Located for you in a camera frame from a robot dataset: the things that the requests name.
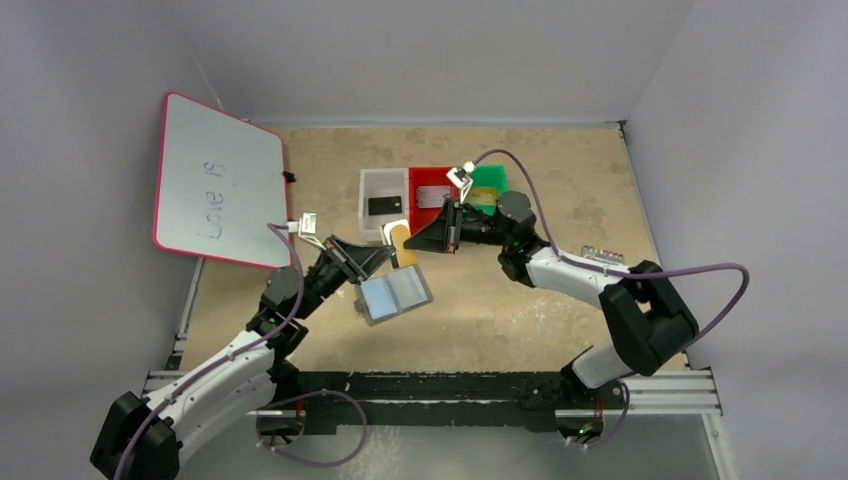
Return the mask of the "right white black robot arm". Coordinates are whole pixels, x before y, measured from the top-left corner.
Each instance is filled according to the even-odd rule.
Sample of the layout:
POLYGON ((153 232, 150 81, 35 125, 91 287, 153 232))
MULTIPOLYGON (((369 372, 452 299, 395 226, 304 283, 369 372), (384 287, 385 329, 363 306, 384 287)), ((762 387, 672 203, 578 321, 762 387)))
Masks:
POLYGON ((468 233, 476 243, 501 245, 498 261, 510 280, 599 308, 610 340, 565 367, 578 388, 594 390, 631 373, 650 376, 695 339, 697 320, 656 263, 628 267, 563 253, 536 233, 536 220, 529 198, 516 191, 502 194, 492 215, 447 200, 404 246, 453 253, 468 233))

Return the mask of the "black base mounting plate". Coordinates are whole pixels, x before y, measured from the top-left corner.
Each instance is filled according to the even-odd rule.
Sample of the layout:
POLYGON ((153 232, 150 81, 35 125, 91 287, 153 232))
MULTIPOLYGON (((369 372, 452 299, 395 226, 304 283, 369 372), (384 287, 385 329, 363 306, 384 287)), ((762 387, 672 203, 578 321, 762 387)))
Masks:
POLYGON ((597 438, 603 416, 622 409, 624 387, 582 387, 564 371, 294 371, 256 416, 267 439, 333 435, 341 426, 516 427, 597 438))

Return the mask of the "white board with pink frame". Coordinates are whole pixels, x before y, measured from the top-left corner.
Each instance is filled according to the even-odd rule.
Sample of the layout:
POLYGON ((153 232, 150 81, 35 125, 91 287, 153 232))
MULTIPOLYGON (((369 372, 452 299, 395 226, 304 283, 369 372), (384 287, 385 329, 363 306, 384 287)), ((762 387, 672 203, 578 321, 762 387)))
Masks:
POLYGON ((275 133, 176 92, 164 97, 152 239, 162 250, 275 268, 289 217, 275 133))

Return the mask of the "silver pink credit card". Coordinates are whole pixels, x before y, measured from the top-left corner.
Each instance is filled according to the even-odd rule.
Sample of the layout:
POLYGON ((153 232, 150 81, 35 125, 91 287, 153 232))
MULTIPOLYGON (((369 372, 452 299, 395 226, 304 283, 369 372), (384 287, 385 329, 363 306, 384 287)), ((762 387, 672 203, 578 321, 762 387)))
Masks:
POLYGON ((421 209, 440 208, 446 199, 452 197, 450 186, 420 186, 415 192, 415 204, 421 209))

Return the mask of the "white plastic bin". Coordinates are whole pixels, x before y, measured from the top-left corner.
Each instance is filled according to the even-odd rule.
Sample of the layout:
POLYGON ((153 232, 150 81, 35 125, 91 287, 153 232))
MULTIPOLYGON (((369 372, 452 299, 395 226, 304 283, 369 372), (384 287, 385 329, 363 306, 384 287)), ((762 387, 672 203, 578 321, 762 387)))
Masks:
POLYGON ((361 169, 358 197, 360 237, 368 242, 379 242, 382 226, 401 219, 409 219, 408 168, 361 169), (401 196, 403 212, 395 215, 368 216, 367 199, 384 196, 401 196))

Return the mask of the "red plastic bin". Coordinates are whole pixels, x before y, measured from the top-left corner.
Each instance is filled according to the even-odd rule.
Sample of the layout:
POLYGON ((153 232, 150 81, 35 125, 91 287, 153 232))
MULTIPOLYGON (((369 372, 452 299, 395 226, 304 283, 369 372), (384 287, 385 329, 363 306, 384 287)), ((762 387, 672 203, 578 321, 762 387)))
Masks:
POLYGON ((415 192, 420 186, 446 185, 452 188, 452 199, 458 198, 458 189, 446 177, 450 167, 410 167, 408 169, 409 223, 412 233, 417 233, 434 220, 440 208, 421 209, 415 204, 415 192))

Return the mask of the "aluminium frame rail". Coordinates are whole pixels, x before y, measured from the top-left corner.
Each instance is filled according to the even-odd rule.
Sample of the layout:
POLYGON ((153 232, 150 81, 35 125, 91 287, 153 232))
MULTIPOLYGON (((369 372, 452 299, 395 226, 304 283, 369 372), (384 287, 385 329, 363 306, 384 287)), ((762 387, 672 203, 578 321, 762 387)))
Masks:
POLYGON ((359 402, 495 404, 524 397, 556 410, 589 412, 604 398, 613 412, 629 404, 636 415, 718 415, 722 412, 709 371, 660 371, 613 380, 590 395, 567 394, 556 372, 302 372, 301 388, 340 390, 359 402))

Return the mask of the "grey leather card holder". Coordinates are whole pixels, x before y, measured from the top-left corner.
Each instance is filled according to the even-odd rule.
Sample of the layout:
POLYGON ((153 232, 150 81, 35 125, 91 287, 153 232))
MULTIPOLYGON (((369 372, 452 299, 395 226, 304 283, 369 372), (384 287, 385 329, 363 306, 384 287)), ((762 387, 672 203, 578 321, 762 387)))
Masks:
POLYGON ((355 306, 369 326, 423 307, 433 295, 417 264, 395 269, 355 285, 355 306))

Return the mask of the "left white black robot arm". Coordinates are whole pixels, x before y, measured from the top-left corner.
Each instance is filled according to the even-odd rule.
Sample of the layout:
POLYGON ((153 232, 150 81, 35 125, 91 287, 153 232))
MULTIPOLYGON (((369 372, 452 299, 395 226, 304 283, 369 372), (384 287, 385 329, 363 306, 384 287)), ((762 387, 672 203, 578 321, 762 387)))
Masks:
POLYGON ((249 411, 301 406, 310 398, 288 356, 305 338, 302 322, 344 283, 359 285, 392 256, 391 246, 326 238, 316 262, 297 255, 272 271, 256 313, 215 356, 169 384, 117 398, 90 462, 108 479, 173 479, 202 445, 249 411))

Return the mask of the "box of coloured markers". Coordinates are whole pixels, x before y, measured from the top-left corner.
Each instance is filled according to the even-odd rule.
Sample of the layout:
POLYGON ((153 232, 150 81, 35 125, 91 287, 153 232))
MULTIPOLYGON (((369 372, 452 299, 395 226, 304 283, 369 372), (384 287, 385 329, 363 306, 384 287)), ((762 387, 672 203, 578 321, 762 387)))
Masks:
POLYGON ((591 259, 598 262, 609 263, 609 264, 624 264, 625 258, 623 254, 618 252, 596 248, 591 245, 584 245, 581 250, 581 255, 584 258, 591 259))

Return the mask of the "black credit card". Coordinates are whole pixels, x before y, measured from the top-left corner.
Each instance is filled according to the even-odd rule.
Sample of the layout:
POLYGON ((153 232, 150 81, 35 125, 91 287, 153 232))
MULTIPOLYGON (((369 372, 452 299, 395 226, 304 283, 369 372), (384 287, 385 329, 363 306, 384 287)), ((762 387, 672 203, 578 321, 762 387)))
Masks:
POLYGON ((403 212, 401 196, 369 197, 367 199, 367 215, 395 215, 403 212))

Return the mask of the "gold card black stripe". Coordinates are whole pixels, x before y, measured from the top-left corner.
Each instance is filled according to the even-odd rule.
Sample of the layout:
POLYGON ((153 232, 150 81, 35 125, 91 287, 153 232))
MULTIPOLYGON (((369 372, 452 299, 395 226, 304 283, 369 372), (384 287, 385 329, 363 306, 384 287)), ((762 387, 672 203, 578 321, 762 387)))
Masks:
POLYGON ((385 245, 394 249, 391 258, 393 269, 400 269, 418 263, 414 250, 405 247, 405 242, 411 238, 409 222, 406 219, 388 222, 382 226, 382 239, 385 245))

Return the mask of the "gold credit card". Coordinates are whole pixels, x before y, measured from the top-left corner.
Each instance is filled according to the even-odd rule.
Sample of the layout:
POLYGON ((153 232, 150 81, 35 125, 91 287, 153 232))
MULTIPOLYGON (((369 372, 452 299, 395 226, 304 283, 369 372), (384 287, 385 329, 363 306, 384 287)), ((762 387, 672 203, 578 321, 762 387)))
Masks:
POLYGON ((465 196, 465 202, 475 207, 491 207, 497 202, 496 188, 487 186, 471 187, 465 196))

